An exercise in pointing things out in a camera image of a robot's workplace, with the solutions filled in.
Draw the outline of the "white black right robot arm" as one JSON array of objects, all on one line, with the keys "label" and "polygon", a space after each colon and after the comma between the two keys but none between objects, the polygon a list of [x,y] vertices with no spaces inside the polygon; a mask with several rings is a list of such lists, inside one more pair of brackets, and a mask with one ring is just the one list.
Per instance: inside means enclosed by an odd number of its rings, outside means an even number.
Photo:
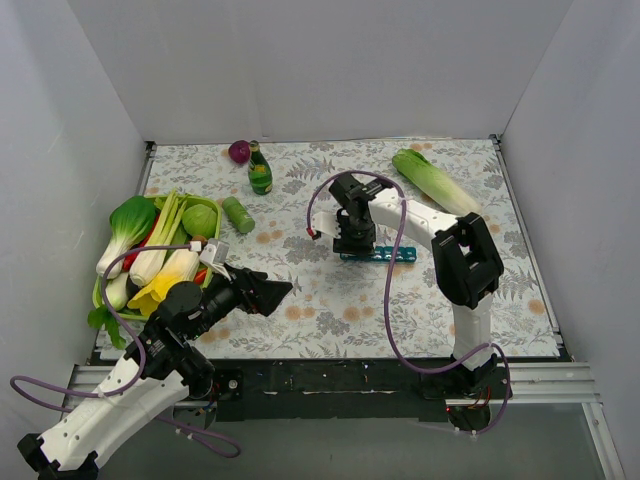
[{"label": "white black right robot arm", "polygon": [[429,373],[436,387],[446,392],[483,391],[497,366],[491,343],[491,306],[504,272],[484,220],[476,213],[457,217],[409,201],[386,177],[374,175],[364,184],[356,176],[347,171],[326,181],[340,208],[335,214],[308,213],[308,233],[314,239],[323,234],[332,237],[334,252],[349,260],[395,263],[397,246],[389,252],[376,251],[379,225],[427,248],[434,259],[437,286],[451,303],[455,327],[450,364]]}]

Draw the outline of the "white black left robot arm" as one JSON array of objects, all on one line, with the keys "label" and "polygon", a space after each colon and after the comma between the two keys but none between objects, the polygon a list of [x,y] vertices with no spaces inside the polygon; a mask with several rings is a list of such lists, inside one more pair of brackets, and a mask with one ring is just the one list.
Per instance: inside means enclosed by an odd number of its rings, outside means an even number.
[{"label": "white black left robot arm", "polygon": [[192,346],[234,309],[264,317],[291,291],[264,272],[232,268],[206,288],[173,285],[114,368],[58,424],[17,448],[41,479],[94,479],[132,435],[176,402],[206,398],[215,368]]}]

